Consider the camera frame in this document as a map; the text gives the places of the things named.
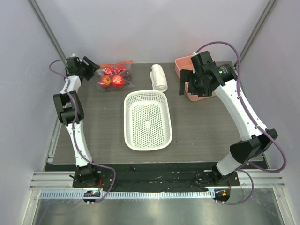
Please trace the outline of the clear zip top bag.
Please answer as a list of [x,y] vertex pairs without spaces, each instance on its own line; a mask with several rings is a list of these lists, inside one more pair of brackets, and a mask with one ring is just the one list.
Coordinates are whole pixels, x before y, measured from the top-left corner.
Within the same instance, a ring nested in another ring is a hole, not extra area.
[[96,71],[99,75],[97,86],[102,91],[126,90],[133,87],[132,61],[100,64]]

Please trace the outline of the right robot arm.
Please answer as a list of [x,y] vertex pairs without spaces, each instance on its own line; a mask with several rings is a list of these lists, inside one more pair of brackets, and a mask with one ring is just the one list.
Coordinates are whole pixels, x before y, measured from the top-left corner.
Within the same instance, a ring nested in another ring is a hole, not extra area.
[[223,185],[233,172],[248,160],[263,154],[278,137],[275,129],[268,129],[250,107],[251,120],[242,106],[243,93],[236,90],[237,75],[228,64],[217,66],[210,53],[194,53],[191,57],[193,68],[180,70],[179,94],[185,92],[199,97],[212,94],[222,101],[238,129],[241,140],[230,146],[230,152],[212,168],[212,181]]

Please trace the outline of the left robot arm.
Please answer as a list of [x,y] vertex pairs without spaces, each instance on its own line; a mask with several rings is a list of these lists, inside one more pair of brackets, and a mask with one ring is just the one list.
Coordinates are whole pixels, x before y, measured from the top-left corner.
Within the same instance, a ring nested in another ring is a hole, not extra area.
[[90,80],[100,66],[87,57],[80,59],[74,54],[63,62],[66,63],[65,74],[52,69],[54,62],[49,65],[49,69],[62,76],[65,82],[62,90],[53,95],[53,101],[58,120],[65,126],[75,154],[75,174],[72,178],[77,185],[95,187],[100,181],[100,176],[96,166],[92,164],[93,159],[86,143],[83,130],[84,110],[78,97],[78,90],[83,81]]

